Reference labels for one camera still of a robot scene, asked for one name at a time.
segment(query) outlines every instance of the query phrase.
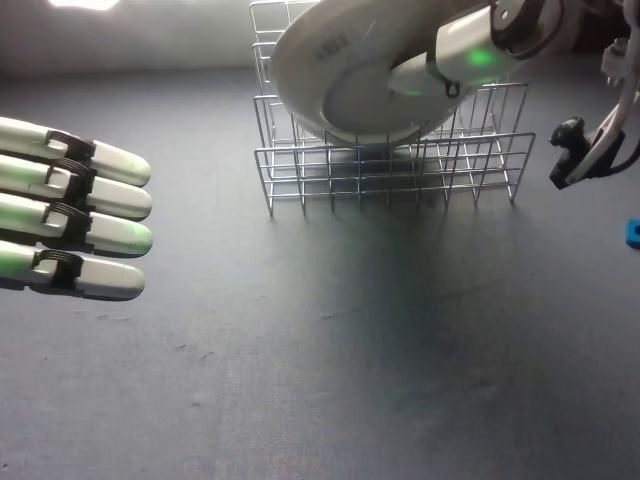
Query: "white robotic finger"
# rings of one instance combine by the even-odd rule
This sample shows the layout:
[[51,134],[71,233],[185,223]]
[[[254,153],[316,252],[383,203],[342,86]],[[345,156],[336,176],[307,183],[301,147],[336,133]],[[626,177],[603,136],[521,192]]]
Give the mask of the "white robotic finger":
[[145,287],[137,268],[117,262],[0,241],[0,277],[91,298],[131,300]]
[[80,201],[118,217],[137,219],[151,213],[151,196],[143,189],[96,177],[87,167],[67,159],[47,166],[0,155],[0,189],[48,200]]
[[0,228],[132,256],[145,255],[153,244],[151,231],[130,220],[86,214],[68,205],[3,193],[0,193]]
[[149,164],[138,155],[10,118],[0,117],[0,150],[50,160],[69,158],[90,167],[101,177],[139,187],[151,177]]

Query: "black cable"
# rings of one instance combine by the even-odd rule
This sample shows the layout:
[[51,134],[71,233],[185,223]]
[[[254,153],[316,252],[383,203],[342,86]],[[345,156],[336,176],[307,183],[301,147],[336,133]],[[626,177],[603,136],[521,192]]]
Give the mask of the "black cable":
[[640,158],[640,141],[638,141],[636,149],[625,162],[622,162],[621,164],[609,169],[609,175],[615,175],[616,173],[624,172],[627,168],[636,163],[638,161],[638,158]]
[[560,14],[558,17],[558,22],[556,23],[556,26],[553,28],[551,33],[549,33],[549,35],[547,35],[544,39],[536,43],[533,47],[523,50],[522,52],[513,53],[509,49],[507,49],[507,53],[511,55],[514,60],[526,60],[527,58],[533,57],[535,54],[540,52],[540,50],[547,47],[551,43],[551,41],[558,35],[558,32],[560,32],[560,28],[562,27],[562,23],[564,22],[565,8],[564,0],[557,1],[558,6],[560,7]]

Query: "robotic finger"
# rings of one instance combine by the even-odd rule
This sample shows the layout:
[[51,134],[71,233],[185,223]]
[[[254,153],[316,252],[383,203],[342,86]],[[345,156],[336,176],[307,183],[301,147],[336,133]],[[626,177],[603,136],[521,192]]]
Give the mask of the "robotic finger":
[[140,270],[63,249],[126,257],[151,249],[151,231],[135,221],[151,212],[140,188],[150,177],[147,162],[7,118],[0,118],[0,151],[0,284],[108,300],[140,295]]

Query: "bright light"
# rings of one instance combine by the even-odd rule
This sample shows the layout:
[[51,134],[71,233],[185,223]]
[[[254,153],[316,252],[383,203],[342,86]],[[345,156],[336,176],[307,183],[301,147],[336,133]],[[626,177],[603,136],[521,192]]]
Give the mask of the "bright light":
[[54,7],[79,7],[90,10],[109,10],[120,0],[49,0]]

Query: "metal wire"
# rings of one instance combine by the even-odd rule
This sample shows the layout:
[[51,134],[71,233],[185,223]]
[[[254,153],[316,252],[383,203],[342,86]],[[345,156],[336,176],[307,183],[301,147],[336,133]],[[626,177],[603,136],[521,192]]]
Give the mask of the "metal wire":
[[477,205],[482,191],[498,189],[513,202],[535,141],[534,133],[518,132],[525,83],[481,87],[435,131],[420,127],[410,145],[362,145],[356,137],[355,145],[338,146],[329,133],[319,139],[298,124],[274,94],[269,64],[273,36],[315,2],[264,0],[250,7],[261,93],[254,98],[261,139],[255,161],[269,213],[285,199],[298,200],[304,211],[313,197],[329,199],[334,208],[338,197],[353,197],[362,207],[371,196],[391,205],[395,196],[410,194],[419,208],[431,192],[442,193],[446,205],[453,193],[469,192]]

